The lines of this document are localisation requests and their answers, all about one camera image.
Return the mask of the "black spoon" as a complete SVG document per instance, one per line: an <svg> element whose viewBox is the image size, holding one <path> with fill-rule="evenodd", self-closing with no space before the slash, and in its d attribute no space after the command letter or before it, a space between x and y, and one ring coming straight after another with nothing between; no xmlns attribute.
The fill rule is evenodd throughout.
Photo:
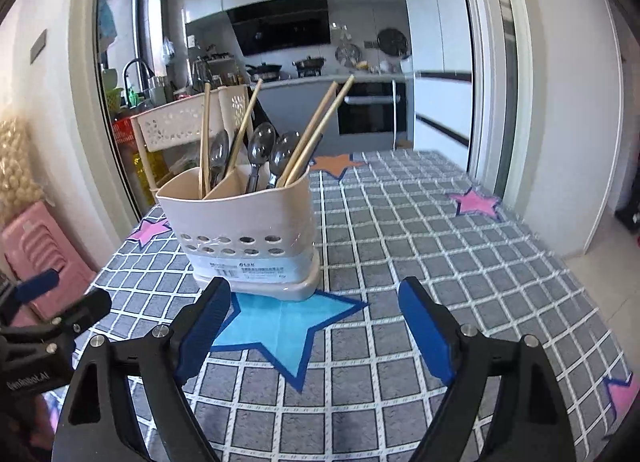
<svg viewBox="0 0 640 462"><path fill-rule="evenodd" d="M286 132L278 137L269 159L268 188L274 188L277 185L277 181L283 175L285 167L297 147L299 138L299 132Z"/></svg>
<svg viewBox="0 0 640 462"><path fill-rule="evenodd" d="M209 144L209 183L214 188L226 170L229 159L229 135L220 130L213 136Z"/></svg>
<svg viewBox="0 0 640 462"><path fill-rule="evenodd" d="M277 133L273 125L263 122L258 125L247 147L247 159L250 162L250 176L246 184L246 193L255 192L257 189L259 171L266 164L271 156L271 151L276 143Z"/></svg>

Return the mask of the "black kitchen faucet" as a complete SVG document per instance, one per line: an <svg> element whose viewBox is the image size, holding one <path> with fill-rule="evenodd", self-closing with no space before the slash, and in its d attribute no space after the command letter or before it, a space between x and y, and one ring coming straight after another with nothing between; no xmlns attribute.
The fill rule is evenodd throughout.
<svg viewBox="0 0 640 462"><path fill-rule="evenodd" d="M132 95L136 92L134 85L145 88L154 78L155 72L143 58L130 60L122 69L122 84L124 84L125 99L128 108L134 106Z"/></svg>

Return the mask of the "pink plastic stool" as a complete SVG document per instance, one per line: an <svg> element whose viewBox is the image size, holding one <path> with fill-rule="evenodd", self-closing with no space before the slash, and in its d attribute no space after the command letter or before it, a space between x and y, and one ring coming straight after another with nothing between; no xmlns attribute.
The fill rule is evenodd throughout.
<svg viewBox="0 0 640 462"><path fill-rule="evenodd" d="M66 234L39 201L32 204L1 233L4 255L20 280L32 278L49 268L58 272L58 286L23 306L14 323L36 324L53 318L83 296L96 273L86 264Z"/></svg>

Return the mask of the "pink star sticker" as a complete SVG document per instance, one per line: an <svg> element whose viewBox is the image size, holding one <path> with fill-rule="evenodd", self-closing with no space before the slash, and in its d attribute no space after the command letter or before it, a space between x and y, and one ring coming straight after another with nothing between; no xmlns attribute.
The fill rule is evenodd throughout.
<svg viewBox="0 0 640 462"><path fill-rule="evenodd" d="M127 240L135 243L140 250L145 248L154 238L160 234L166 234L171 226L166 218L152 222L147 218L142 219L137 228L127 237Z"/></svg>
<svg viewBox="0 0 640 462"><path fill-rule="evenodd" d="M608 428L608 432L604 436L605 439L611 438L623 423L626 415L631 410L634 401L639 395L639 379L631 373L626 380L618 378L603 379L606 396L613 410L612 424Z"/></svg>
<svg viewBox="0 0 640 462"><path fill-rule="evenodd" d="M448 193L448 198L456 204L456 215L480 215L498 222L497 208L501 200L496 196L485 196L473 187L464 193Z"/></svg>

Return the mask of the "pink star sticker near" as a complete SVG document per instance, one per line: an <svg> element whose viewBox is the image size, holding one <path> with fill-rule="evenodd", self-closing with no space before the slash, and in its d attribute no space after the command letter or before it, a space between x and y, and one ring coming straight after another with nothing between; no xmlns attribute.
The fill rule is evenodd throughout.
<svg viewBox="0 0 640 462"><path fill-rule="evenodd" d="M623 423L626 415L631 410L634 401L639 395L639 379L631 373L626 380L618 378L603 379L606 396L613 410L612 424L608 428L608 432L604 436L605 439L611 438Z"/></svg>

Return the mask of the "blue star mat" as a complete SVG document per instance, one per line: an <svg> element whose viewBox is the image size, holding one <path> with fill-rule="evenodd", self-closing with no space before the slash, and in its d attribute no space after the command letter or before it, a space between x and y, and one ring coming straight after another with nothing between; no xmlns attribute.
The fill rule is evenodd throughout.
<svg viewBox="0 0 640 462"><path fill-rule="evenodd" d="M231 305L210 350L256 349L298 392L304 388L314 334L367 306L362 300L323 291L314 291L306 300L233 293Z"/></svg>

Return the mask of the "pink star sticker right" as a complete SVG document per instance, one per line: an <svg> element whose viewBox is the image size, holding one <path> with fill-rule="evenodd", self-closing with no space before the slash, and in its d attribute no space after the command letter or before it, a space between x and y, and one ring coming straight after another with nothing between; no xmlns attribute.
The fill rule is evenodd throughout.
<svg viewBox="0 0 640 462"><path fill-rule="evenodd" d="M485 196L473 187L464 193L448 193L448 198L456 204L456 215L480 215L498 222L497 208L501 200L496 196Z"/></svg>

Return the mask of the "black spoon in holder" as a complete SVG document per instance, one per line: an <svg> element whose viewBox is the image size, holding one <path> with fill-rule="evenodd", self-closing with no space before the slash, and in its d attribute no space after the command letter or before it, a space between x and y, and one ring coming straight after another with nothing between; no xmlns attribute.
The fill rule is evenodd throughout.
<svg viewBox="0 0 640 462"><path fill-rule="evenodd" d="M258 125L247 147L247 159L250 162L250 176L246 184L246 193L255 192L257 189L259 171L266 164L271 156L271 151L276 143L277 133L273 125L263 122Z"/></svg>

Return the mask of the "beige plastic storage rack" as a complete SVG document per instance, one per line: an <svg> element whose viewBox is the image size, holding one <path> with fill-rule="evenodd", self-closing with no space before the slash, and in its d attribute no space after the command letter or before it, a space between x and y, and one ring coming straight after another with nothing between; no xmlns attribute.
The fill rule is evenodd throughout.
<svg viewBox="0 0 640 462"><path fill-rule="evenodd" d="M152 196L163 182L155 178L149 154L200 140L203 98L203 94L182 98L130 118ZM210 94L209 136L226 130L233 139L241 125L248 98L246 85L214 89Z"/></svg>

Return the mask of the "grey checked tablecloth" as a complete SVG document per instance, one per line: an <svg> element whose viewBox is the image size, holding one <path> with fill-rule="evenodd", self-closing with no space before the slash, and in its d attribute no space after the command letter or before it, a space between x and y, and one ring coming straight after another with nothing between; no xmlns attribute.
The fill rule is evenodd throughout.
<svg viewBox="0 0 640 462"><path fill-rule="evenodd" d="M320 288L367 306L314 334L300 392L256 349L210 354L186 398L216 455L407 460L445 395L398 307L398 283L413 275L458 320L493 338L541 341L577 459L595 459L613 419L603 379L634 372L567 266L507 211L498 222L457 216L447 194L470 182L437 153L371 152L355 161L364 165L340 182L311 176L314 245Z"/></svg>

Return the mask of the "orange star sticker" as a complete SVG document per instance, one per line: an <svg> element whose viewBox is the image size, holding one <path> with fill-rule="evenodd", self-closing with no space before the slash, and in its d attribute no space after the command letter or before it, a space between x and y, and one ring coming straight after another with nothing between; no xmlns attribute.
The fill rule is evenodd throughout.
<svg viewBox="0 0 640 462"><path fill-rule="evenodd" d="M340 182L350 168L363 165L364 162L355 161L351 154L340 154L339 156L316 156L310 169L329 174Z"/></svg>

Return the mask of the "black wok on stove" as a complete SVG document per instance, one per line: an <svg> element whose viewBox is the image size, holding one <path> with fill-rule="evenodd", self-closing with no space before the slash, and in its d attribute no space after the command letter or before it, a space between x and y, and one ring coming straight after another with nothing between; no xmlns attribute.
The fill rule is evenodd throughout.
<svg viewBox="0 0 640 462"><path fill-rule="evenodd" d="M275 82L280 80L280 72L282 66L274 63L261 63L258 66L252 64L245 65L246 72L250 77L250 80L257 83L259 80L264 82Z"/></svg>

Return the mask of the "black built-in oven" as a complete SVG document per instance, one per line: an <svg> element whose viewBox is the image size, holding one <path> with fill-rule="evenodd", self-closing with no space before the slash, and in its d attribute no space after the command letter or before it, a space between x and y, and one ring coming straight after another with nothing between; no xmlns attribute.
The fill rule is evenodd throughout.
<svg viewBox="0 0 640 462"><path fill-rule="evenodd" d="M338 132L343 135L405 133L405 83L357 82L337 109Z"/></svg>

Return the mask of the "black range hood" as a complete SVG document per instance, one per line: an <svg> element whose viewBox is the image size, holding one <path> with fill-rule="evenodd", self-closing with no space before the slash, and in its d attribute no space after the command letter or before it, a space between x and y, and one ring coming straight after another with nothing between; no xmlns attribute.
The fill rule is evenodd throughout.
<svg viewBox="0 0 640 462"><path fill-rule="evenodd" d="M331 43L328 0L268 0L227 16L244 56Z"/></svg>

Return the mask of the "white refrigerator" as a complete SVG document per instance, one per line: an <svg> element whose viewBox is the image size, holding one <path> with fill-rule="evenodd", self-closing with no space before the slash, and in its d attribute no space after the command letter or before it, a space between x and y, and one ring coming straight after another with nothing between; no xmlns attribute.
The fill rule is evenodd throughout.
<svg viewBox="0 0 640 462"><path fill-rule="evenodd" d="M467 0L406 0L416 150L465 170L473 125L473 49Z"/></svg>

